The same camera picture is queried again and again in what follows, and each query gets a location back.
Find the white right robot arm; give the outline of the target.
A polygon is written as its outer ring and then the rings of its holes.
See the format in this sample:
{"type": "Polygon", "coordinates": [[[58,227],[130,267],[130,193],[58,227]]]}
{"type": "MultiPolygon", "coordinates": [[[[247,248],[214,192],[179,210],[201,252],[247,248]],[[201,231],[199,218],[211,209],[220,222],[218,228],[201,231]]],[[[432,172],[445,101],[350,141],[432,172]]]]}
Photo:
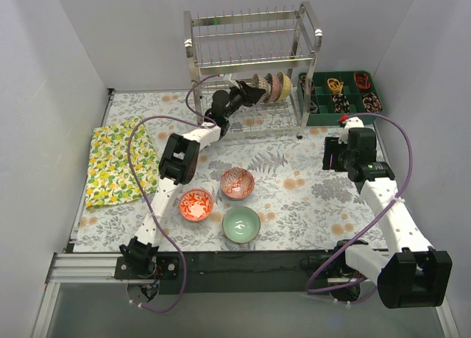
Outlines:
{"type": "Polygon", "coordinates": [[[350,277],[359,271],[373,282],[389,309],[442,305],[452,269],[448,252],[435,250],[397,195],[390,166],[378,161],[376,134],[349,127],[339,137],[327,137],[322,168],[346,172],[365,199],[386,240],[389,257],[358,239],[333,258],[334,271],[350,277]]]}

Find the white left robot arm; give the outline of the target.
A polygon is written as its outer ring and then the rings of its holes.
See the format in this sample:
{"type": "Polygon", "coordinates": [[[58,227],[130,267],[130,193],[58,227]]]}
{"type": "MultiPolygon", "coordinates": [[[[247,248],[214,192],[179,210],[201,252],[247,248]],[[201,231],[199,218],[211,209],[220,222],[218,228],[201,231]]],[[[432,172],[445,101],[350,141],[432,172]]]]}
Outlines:
{"type": "Polygon", "coordinates": [[[157,182],[157,191],[153,200],[149,200],[135,170],[137,163],[128,161],[130,171],[148,206],[149,213],[130,240],[129,244],[120,246],[124,262],[129,270],[139,278],[151,278],[157,269],[158,236],[166,236],[159,224],[160,218],[182,186],[193,179],[196,171],[199,151],[217,142],[229,130],[229,118],[241,107],[252,107],[271,94],[271,88],[259,88],[243,80],[227,79],[229,90],[217,90],[213,93],[210,108],[201,113],[189,108],[192,113],[202,118],[201,124],[184,123],[194,129],[184,135],[171,134],[161,156],[157,182]]]}

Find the orange geometric patterned bowl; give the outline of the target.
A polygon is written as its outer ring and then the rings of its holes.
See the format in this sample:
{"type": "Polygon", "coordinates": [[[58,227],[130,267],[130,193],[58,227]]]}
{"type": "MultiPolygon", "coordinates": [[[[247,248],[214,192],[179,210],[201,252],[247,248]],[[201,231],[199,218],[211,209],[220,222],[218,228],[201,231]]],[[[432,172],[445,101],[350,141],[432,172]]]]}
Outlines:
{"type": "Polygon", "coordinates": [[[233,167],[223,173],[220,180],[222,192],[234,200],[242,200],[253,192],[255,178],[252,173],[240,167],[233,167]]]}

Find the mint green bowl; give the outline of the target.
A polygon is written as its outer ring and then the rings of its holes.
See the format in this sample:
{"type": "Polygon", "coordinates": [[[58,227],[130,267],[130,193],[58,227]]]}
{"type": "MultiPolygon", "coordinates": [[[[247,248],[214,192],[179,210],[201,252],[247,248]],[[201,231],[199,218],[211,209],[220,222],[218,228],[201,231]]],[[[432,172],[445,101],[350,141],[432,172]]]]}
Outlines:
{"type": "Polygon", "coordinates": [[[239,206],[230,209],[224,215],[222,228],[229,240],[245,244],[251,242],[258,235],[261,221],[258,214],[251,208],[239,206]]]}

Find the yellow and teal patterned bowl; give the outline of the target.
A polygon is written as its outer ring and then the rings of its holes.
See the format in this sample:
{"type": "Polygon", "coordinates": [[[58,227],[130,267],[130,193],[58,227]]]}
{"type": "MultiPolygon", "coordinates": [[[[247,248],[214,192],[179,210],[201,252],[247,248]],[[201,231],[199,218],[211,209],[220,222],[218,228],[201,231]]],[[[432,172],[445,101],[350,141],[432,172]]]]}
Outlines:
{"type": "Polygon", "coordinates": [[[291,78],[282,71],[277,73],[277,78],[280,82],[280,95],[277,100],[282,101],[291,93],[291,78]]]}

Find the small purple patterned bowl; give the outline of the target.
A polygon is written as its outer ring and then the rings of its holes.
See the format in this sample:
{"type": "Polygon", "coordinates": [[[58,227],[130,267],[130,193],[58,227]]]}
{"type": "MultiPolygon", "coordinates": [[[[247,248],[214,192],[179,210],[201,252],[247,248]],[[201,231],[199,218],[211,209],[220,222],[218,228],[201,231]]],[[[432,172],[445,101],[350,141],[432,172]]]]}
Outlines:
{"type": "Polygon", "coordinates": [[[254,74],[251,79],[251,85],[253,88],[259,88],[265,90],[262,97],[258,100],[259,103],[266,103],[269,101],[271,96],[272,86],[265,77],[261,77],[258,74],[254,74]]]}

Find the black leaf patterned bowl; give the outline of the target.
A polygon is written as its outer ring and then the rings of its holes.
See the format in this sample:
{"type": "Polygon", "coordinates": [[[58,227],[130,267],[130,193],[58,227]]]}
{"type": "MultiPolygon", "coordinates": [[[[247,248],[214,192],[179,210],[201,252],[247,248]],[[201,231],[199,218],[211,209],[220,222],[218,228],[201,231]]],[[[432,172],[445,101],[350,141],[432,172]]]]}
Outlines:
{"type": "Polygon", "coordinates": [[[269,84],[270,88],[270,96],[269,96],[269,102],[276,102],[281,95],[282,91],[282,74],[280,72],[276,74],[270,74],[268,73],[265,78],[269,84]]]}

